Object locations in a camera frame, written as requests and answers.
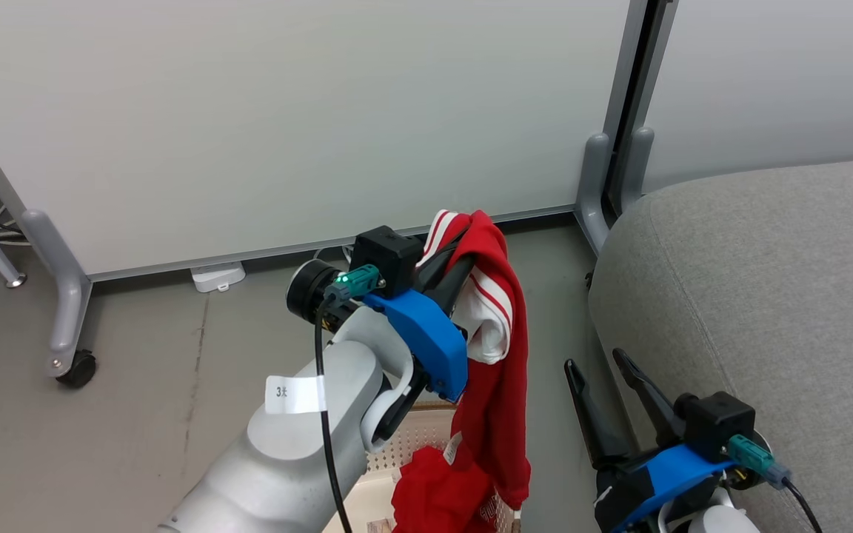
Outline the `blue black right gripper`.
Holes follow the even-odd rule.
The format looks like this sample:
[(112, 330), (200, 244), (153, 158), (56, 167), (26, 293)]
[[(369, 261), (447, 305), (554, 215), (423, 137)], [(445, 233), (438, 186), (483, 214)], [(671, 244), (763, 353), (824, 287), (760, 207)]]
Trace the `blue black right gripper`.
[(685, 421), (674, 403), (623, 349), (612, 349), (635, 440), (645, 449), (662, 449), (629, 465), (629, 445), (614, 432), (593, 401), (589, 382), (573, 360), (564, 374), (578, 416), (583, 442), (597, 472), (595, 520), (603, 532), (636, 532), (642, 524), (666, 532), (668, 517), (685, 494), (718, 482), (735, 466), (728, 458), (711, 463), (684, 445)]

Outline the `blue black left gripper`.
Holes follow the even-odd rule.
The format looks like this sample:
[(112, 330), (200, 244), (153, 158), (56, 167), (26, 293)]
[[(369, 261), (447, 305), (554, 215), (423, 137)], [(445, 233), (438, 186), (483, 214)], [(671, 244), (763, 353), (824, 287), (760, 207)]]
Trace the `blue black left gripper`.
[(429, 376), (433, 392), (451, 403), (459, 402), (468, 379), (467, 344), (450, 320), (476, 256), (450, 257), (459, 247), (454, 237), (418, 266), (418, 290), (432, 288), (432, 300), (407, 290), (392, 299), (370, 293), (363, 303), (384, 314)]

